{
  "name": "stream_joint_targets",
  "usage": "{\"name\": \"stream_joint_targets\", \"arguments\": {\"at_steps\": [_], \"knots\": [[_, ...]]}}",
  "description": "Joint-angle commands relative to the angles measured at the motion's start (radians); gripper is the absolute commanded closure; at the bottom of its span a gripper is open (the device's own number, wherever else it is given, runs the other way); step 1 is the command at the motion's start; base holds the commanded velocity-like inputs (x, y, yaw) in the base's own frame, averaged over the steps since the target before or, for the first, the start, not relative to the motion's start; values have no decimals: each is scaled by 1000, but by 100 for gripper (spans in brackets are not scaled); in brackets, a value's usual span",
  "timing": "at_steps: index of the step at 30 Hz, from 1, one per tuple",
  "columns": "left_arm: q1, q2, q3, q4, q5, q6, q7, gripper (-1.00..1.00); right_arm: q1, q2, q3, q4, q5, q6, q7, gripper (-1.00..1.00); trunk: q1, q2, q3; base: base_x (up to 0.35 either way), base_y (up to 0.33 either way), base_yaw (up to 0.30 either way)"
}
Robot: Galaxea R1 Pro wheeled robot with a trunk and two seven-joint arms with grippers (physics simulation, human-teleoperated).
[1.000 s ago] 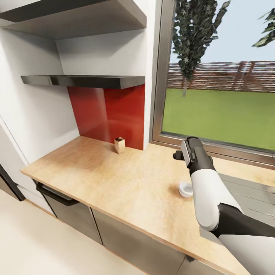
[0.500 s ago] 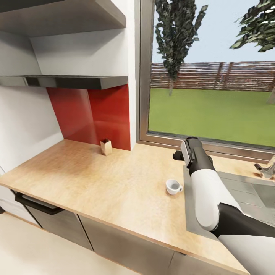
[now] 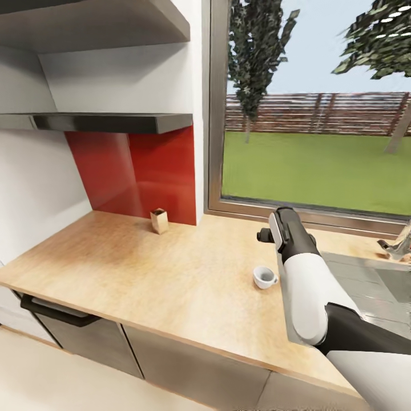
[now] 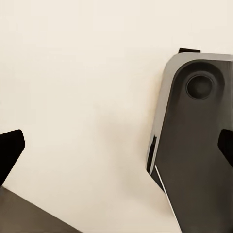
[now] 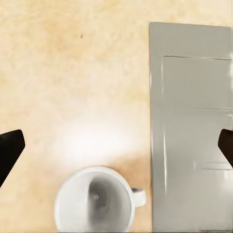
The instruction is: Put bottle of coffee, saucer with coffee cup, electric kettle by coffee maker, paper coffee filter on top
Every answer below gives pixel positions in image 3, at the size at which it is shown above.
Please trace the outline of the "coffee cup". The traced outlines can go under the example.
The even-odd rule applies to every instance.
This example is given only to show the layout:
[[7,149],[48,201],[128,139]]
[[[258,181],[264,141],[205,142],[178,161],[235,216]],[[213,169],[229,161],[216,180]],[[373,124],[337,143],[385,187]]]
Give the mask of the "coffee cup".
[[263,289],[270,287],[271,285],[277,284],[279,277],[268,267],[260,265],[254,269],[253,277],[255,284]]

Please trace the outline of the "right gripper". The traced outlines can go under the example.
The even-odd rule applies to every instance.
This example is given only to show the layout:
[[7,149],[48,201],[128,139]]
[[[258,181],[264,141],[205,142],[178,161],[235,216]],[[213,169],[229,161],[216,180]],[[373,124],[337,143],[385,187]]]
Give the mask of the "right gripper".
[[262,228],[261,232],[258,232],[256,237],[257,237],[257,240],[262,243],[270,243],[270,244],[275,243],[272,237],[271,229],[268,229],[268,228]]

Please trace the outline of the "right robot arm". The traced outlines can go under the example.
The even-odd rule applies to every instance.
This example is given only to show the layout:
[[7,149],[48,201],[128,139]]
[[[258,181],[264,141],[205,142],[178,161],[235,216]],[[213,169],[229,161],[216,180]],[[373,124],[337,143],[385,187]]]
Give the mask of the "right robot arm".
[[411,411],[411,340],[364,320],[334,278],[294,209],[271,213],[257,240],[276,244],[293,328],[375,411]]

